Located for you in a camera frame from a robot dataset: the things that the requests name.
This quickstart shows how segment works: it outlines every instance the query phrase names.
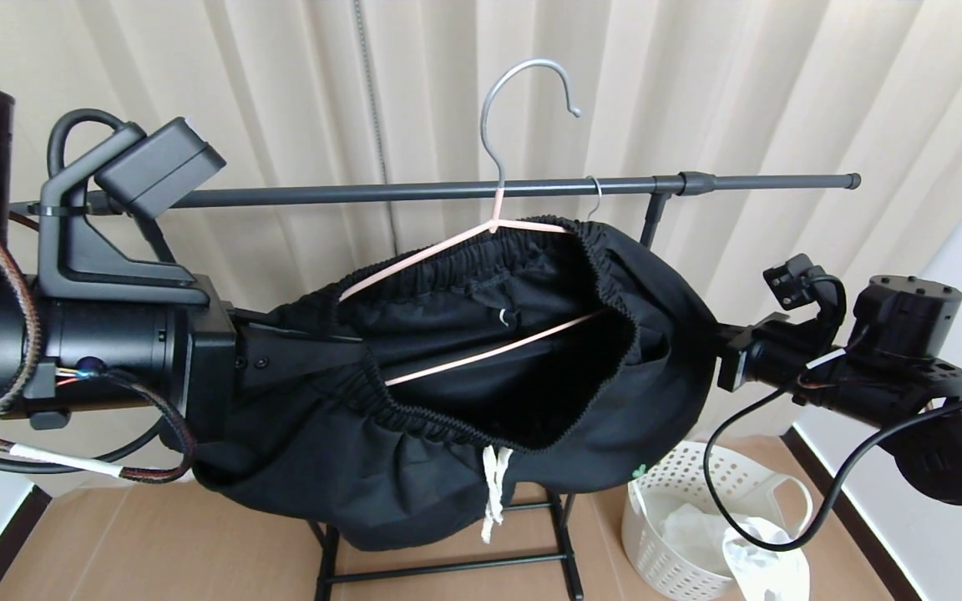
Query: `wooden floor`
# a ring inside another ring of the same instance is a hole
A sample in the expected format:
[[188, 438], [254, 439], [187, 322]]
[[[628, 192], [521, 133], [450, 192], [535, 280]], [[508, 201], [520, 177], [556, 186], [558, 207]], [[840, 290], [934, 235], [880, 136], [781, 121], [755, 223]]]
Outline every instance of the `wooden floor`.
[[[775, 471], [808, 482], [777, 438], [730, 445]], [[783, 508], [794, 513], [790, 498]], [[519, 486], [520, 501], [542, 497]], [[638, 577], [620, 543], [625, 488], [581, 495], [571, 517], [585, 598], [661, 600]], [[508, 513], [491, 547], [480, 525], [423, 548], [363, 553], [342, 545], [337, 571], [362, 571], [554, 551], [545, 510]], [[836, 518], [806, 548], [813, 601], [890, 598]], [[93, 488], [51, 503], [0, 585], [0, 601], [135, 598], [313, 598], [321, 553], [306, 522], [245, 509], [194, 482]], [[558, 563], [420, 575], [337, 585], [333, 601], [546, 601], [566, 598]], [[730, 598], [740, 598], [733, 594]]]

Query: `robotic arm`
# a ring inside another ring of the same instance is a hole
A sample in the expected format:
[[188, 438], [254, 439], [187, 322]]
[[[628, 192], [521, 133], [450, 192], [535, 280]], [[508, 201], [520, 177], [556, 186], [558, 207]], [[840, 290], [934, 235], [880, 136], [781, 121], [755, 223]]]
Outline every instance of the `robotic arm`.
[[[0, 92], [3, 244], [12, 109], [13, 99]], [[85, 121], [103, 123], [114, 132], [65, 166], [68, 131]], [[155, 403], [163, 408], [164, 420], [137, 441], [97, 459], [117, 461], [161, 433], [164, 442], [185, 452], [183, 469], [161, 476], [172, 479], [186, 471], [189, 451], [194, 451], [190, 444], [219, 440], [225, 427], [221, 416], [234, 393], [325, 368], [293, 361], [302, 355], [293, 346], [326, 345], [323, 358], [329, 365], [362, 353], [358, 340], [316, 339], [305, 331], [283, 330], [262, 313], [224, 303], [209, 279], [192, 275], [158, 244], [154, 217], [224, 164], [183, 119], [153, 134], [102, 111], [73, 111], [58, 121], [48, 149], [50, 178], [33, 207], [41, 216], [34, 290], [7, 277], [10, 270], [3, 269], [0, 252], [0, 391], [12, 381], [20, 386], [1, 406], [0, 417], [27, 418], [32, 427], [45, 430], [64, 427], [72, 411]], [[99, 202], [87, 195], [92, 178], [107, 191]], [[130, 213], [144, 237], [161, 248], [161, 262], [126, 258], [88, 222], [91, 214], [121, 212]], [[714, 345], [721, 359], [719, 386], [734, 391], [745, 381], [763, 381], [776, 388], [746, 412], [790, 392], [799, 404], [869, 423], [879, 431], [863, 452], [878, 442], [893, 454], [913, 487], [962, 505], [962, 369], [939, 358], [962, 294], [915, 277], [875, 276], [855, 301], [855, 327], [842, 348], [833, 346], [847, 312], [839, 279], [805, 255], [765, 270], [764, 279], [782, 308], [813, 303], [818, 315], [792, 324], [787, 315], [772, 313], [752, 326], [723, 326]], [[24, 296], [34, 306], [34, 326], [42, 338], [37, 345], [26, 334], [32, 320], [14, 296]], [[63, 369], [81, 377], [73, 385], [58, 386]], [[106, 377], [83, 377], [92, 373]], [[924, 412], [936, 399], [945, 404]], [[182, 431], [175, 419], [185, 407]], [[0, 459], [0, 469], [28, 474], [77, 471], [84, 465]]]

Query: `curtain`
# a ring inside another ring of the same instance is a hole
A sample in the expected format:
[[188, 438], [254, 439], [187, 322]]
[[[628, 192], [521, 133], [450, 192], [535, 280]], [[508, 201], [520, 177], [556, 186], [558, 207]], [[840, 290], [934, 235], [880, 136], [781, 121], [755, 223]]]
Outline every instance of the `curtain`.
[[[88, 106], [148, 132], [190, 118], [228, 160], [206, 187], [495, 179], [478, 139], [481, 100], [532, 57], [568, 69], [583, 115], [566, 113], [543, 69], [505, 85], [489, 132], [509, 179], [863, 175], [855, 191], [668, 203], [652, 250], [722, 322], [777, 311], [760, 273], [791, 255], [806, 252], [855, 295], [875, 273], [920, 270], [962, 216], [962, 3], [908, 0], [0, 3], [0, 90], [17, 99], [13, 200], [38, 197], [51, 125]], [[79, 127], [68, 157], [105, 134]], [[504, 213], [584, 219], [596, 203], [509, 199]], [[638, 235], [645, 206], [644, 195], [604, 197], [593, 218]], [[159, 222], [177, 259], [209, 274], [222, 297], [267, 311], [446, 239], [489, 208], [482, 199], [171, 210]], [[127, 220], [99, 223], [127, 254], [149, 256]], [[11, 236], [31, 270], [34, 236]], [[764, 389], [715, 392], [698, 430]], [[783, 403], [736, 432], [779, 433], [795, 414]], [[150, 419], [129, 410], [78, 416], [58, 433], [3, 423], [0, 433], [90, 454]]]

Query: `pink hanger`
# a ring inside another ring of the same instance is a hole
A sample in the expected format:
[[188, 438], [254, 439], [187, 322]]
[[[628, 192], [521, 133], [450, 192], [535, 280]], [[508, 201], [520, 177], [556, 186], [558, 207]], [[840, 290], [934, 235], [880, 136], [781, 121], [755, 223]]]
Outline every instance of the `pink hanger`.
[[[567, 229], [561, 228], [558, 225], [535, 224], [535, 222], [532, 221], [501, 220], [499, 216], [500, 210], [504, 206], [504, 187], [505, 184], [507, 184], [507, 179], [505, 178], [503, 160], [500, 160], [499, 157], [496, 156], [495, 151], [493, 151], [491, 145], [489, 145], [489, 110], [492, 108], [492, 102], [496, 98], [496, 93], [499, 92], [499, 89], [502, 88], [504, 84], [507, 83], [507, 81], [516, 73], [524, 71], [526, 68], [531, 68], [531, 66], [546, 66], [546, 68], [553, 69], [553, 71], [559, 74], [560, 79], [562, 79], [562, 87], [564, 87], [564, 92], [566, 95], [566, 110], [570, 111], [570, 114], [573, 114], [574, 117], [580, 117], [580, 109], [574, 106], [570, 98], [569, 76], [566, 75], [566, 71], [564, 68], [562, 68], [562, 65], [554, 61], [549, 61], [547, 58], [532, 58], [532, 60], [523, 61], [514, 65], [510, 71], [504, 73], [504, 76], [500, 77], [500, 79], [496, 81], [496, 84], [493, 85], [492, 90], [489, 90], [489, 94], [485, 96], [484, 105], [482, 105], [481, 108], [481, 145], [484, 146], [485, 152], [488, 152], [489, 156], [492, 157], [492, 160], [495, 161], [499, 174], [499, 181], [496, 184], [496, 195], [495, 201], [493, 202], [491, 220], [486, 220], [483, 224], [475, 225], [473, 228], [461, 233], [461, 235], [452, 236], [450, 239], [444, 240], [442, 243], [435, 244], [431, 247], [425, 248], [425, 250], [416, 252], [416, 254], [408, 256], [406, 259], [397, 263], [393, 263], [390, 266], [385, 267], [384, 270], [380, 270], [370, 277], [362, 279], [362, 281], [359, 281], [357, 284], [350, 286], [350, 288], [347, 288], [347, 290], [344, 290], [343, 294], [340, 295], [340, 301], [347, 300], [347, 298], [350, 298], [360, 290], [365, 290], [366, 288], [369, 288], [369, 286], [377, 284], [379, 281], [391, 276], [392, 274], [396, 274], [399, 271], [406, 270], [409, 266], [423, 262], [425, 259], [430, 258], [430, 256], [437, 255], [439, 252], [443, 252], [448, 248], [465, 242], [465, 240], [470, 240], [471, 237], [481, 235], [486, 230], [488, 230], [489, 233], [496, 233], [496, 229], [504, 227], [538, 232], [569, 233]], [[450, 361], [447, 362], [447, 364], [431, 366], [431, 368], [416, 371], [414, 373], [408, 373], [406, 376], [394, 377], [394, 379], [386, 381], [385, 384], [387, 386], [402, 384], [405, 381], [416, 380], [418, 377], [431, 376], [431, 374], [457, 368], [457, 366], [464, 366], [471, 364], [471, 362], [482, 361], [482, 359], [494, 357], [501, 353], [505, 353], [506, 351], [518, 349], [520, 346], [528, 345], [530, 342], [535, 342], [541, 338], [557, 334], [557, 332], [564, 331], [566, 328], [570, 328], [581, 322], [585, 322], [593, 318], [593, 316], [599, 315], [601, 312], [603, 311], [589, 313], [587, 316], [581, 316], [580, 318], [573, 319], [564, 324], [551, 327], [548, 330], [539, 332], [539, 334], [534, 334], [522, 340], [511, 342], [508, 345], [498, 347], [498, 349], [485, 351], [484, 353], [458, 359], [457, 361]]]

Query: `drawstring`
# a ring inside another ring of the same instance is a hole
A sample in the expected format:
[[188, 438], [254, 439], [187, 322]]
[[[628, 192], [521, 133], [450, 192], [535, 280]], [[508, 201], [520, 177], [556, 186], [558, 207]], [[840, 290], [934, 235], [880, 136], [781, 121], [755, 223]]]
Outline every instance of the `drawstring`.
[[492, 541], [493, 524], [504, 522], [504, 474], [511, 460], [513, 449], [500, 448], [497, 456], [496, 449], [489, 445], [481, 453], [484, 464], [484, 479], [489, 485], [489, 502], [484, 506], [484, 524], [481, 525], [481, 540], [485, 544]]

